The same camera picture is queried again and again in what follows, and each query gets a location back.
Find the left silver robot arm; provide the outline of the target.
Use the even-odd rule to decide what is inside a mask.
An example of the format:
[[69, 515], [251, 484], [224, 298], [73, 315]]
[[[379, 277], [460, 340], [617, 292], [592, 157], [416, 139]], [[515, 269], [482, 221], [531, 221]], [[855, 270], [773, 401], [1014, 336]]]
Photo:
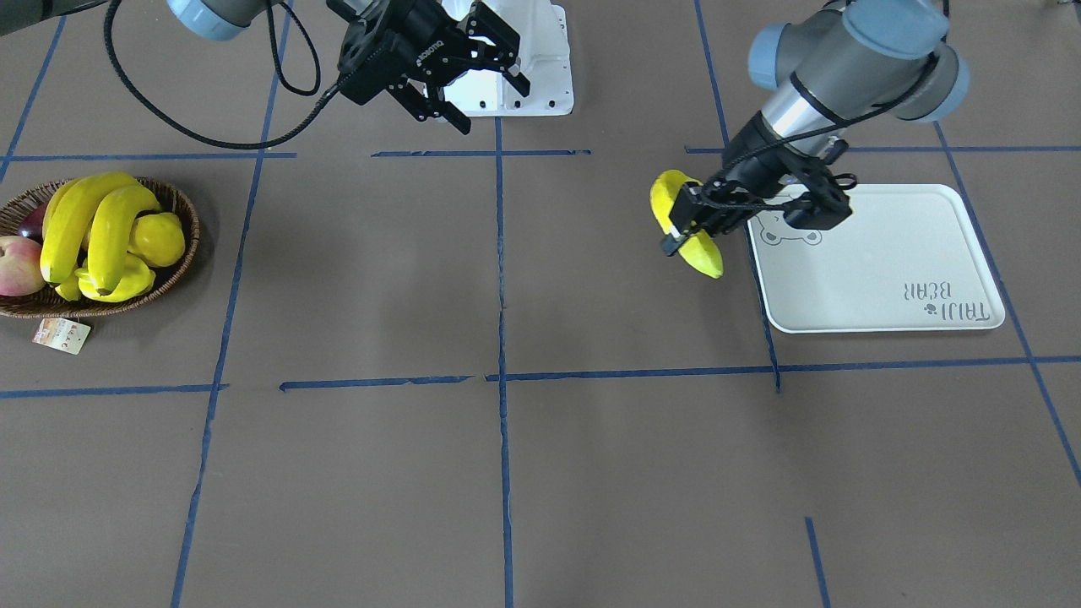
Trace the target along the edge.
[[967, 96], [970, 67], [949, 30], [945, 8], [929, 1], [829, 1], [803, 22], [763, 28], [747, 72], [769, 98], [725, 144], [719, 170], [655, 181], [663, 253], [711, 247], [768, 210], [796, 230], [850, 219], [857, 180], [831, 172], [849, 128], [881, 115], [938, 121]]

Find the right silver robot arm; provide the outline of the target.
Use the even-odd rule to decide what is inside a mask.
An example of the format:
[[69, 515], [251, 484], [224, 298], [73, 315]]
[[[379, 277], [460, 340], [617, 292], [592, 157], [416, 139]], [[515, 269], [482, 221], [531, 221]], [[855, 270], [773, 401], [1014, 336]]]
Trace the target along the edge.
[[[208, 138], [166, 116], [133, 84], [122, 68], [114, 42], [114, 23], [122, 1], [3, 1], [3, 37], [27, 30], [46, 19], [57, 19], [107, 4], [104, 45], [114, 72], [128, 92], [152, 115], [182, 134], [217, 149], [239, 151], [270, 149], [301, 134], [331, 100], [343, 94], [363, 106], [387, 92], [417, 121], [448, 121], [462, 134], [470, 134], [471, 120], [445, 100], [444, 89], [465, 72], [499, 72], [518, 94], [530, 95], [530, 80], [521, 72], [521, 37], [506, 19], [482, 1], [471, 1], [462, 19], [449, 16], [439, 1], [325, 1], [326, 8], [347, 23], [341, 42], [336, 80], [322, 91], [312, 111], [286, 134], [257, 143], [233, 143]], [[273, 47], [273, 70], [290, 92], [313, 96], [321, 85], [321, 68], [312, 38], [286, 1], [166, 1], [181, 24], [208, 40], [231, 40], [246, 30], [261, 14], [268, 19]], [[286, 85], [273, 26], [273, 6], [282, 5], [286, 16], [308, 43], [316, 61], [312, 88]]]

